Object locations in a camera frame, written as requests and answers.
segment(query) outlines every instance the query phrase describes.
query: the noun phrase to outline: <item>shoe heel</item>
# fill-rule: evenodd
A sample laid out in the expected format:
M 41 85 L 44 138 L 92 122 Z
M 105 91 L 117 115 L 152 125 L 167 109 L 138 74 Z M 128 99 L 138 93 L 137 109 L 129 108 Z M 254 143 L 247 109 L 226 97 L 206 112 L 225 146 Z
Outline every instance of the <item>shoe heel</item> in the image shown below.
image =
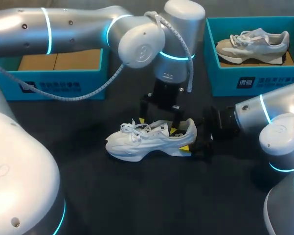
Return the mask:
M 262 55 L 260 56 L 259 60 L 263 61 L 264 63 L 267 64 L 272 64 L 272 65 L 282 65 L 283 64 L 283 56 L 278 55 L 278 56 L 266 56 Z

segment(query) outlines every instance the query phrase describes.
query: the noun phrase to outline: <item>cardboard box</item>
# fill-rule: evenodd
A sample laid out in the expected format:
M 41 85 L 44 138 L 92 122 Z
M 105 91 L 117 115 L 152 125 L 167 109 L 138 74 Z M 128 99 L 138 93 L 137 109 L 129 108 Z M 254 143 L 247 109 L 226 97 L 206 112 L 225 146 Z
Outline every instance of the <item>cardboard box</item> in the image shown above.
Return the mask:
M 62 97 L 89 94 L 108 78 L 108 50 L 89 50 L 54 55 L 0 58 L 0 66 L 18 79 Z M 0 88 L 8 101 L 49 100 L 0 73 Z M 105 90 L 89 99 L 104 99 Z
M 98 70 L 100 50 L 58 54 L 54 70 Z
M 54 69 L 57 54 L 23 56 L 18 71 L 49 71 Z
M 290 34 L 285 64 L 246 61 L 229 65 L 220 61 L 215 45 L 242 31 L 262 28 L 268 33 Z M 204 33 L 204 60 L 214 96 L 260 95 L 294 83 L 294 17 L 208 18 Z

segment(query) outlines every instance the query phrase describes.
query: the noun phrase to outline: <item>grey sneaker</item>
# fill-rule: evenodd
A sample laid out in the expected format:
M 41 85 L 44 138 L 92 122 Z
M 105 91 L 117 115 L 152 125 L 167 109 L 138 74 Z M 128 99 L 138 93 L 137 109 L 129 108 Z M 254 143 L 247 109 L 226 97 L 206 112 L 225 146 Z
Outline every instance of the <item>grey sneaker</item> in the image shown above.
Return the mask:
M 264 63 L 281 65 L 289 41 L 287 31 L 269 34 L 259 28 L 244 31 L 240 35 L 231 35 L 229 39 L 217 44 L 216 51 L 220 57 L 234 64 L 241 64 L 247 59 L 257 59 Z

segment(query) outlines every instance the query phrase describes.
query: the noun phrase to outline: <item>shoe tongue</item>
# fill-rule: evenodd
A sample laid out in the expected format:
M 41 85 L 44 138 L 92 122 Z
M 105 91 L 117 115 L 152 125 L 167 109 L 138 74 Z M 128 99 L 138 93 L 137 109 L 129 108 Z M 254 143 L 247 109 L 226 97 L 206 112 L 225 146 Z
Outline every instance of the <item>shoe tongue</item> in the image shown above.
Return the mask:
M 258 29 L 254 30 L 254 31 L 246 33 L 245 35 L 247 37 L 254 38 L 254 37 L 258 37 L 258 36 L 264 36 L 264 35 L 266 35 L 266 32 L 263 29 L 258 28 Z
M 262 39 L 262 38 L 264 38 L 265 39 L 265 41 L 267 42 L 267 43 L 269 43 L 269 37 L 267 36 L 267 35 L 264 35 L 264 36 L 258 36 L 258 37 L 254 37 L 254 38 L 251 38 L 251 41 L 256 41 L 256 40 L 259 40 L 259 39 Z
M 156 132 L 156 131 L 161 131 L 164 135 L 169 136 L 167 123 L 163 123 L 160 126 L 157 126 L 156 128 L 152 129 L 150 132 Z

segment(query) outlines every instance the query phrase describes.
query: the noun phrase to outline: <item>brown cardboard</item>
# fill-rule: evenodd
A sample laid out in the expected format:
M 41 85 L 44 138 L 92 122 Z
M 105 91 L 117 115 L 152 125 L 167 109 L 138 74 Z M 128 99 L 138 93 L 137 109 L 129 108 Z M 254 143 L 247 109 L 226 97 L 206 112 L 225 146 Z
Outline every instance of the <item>brown cardboard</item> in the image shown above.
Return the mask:
M 58 54 L 54 70 L 98 70 L 101 50 Z
M 288 51 L 286 53 L 286 61 L 283 63 L 283 65 L 271 65 L 271 64 L 262 63 L 261 61 L 253 60 L 253 59 L 246 60 L 240 65 L 235 65 L 235 64 L 231 64 L 230 62 L 220 57 L 219 59 L 220 59 L 221 67 L 294 66 L 294 61 Z
M 57 54 L 23 56 L 19 71 L 49 71 L 54 69 Z

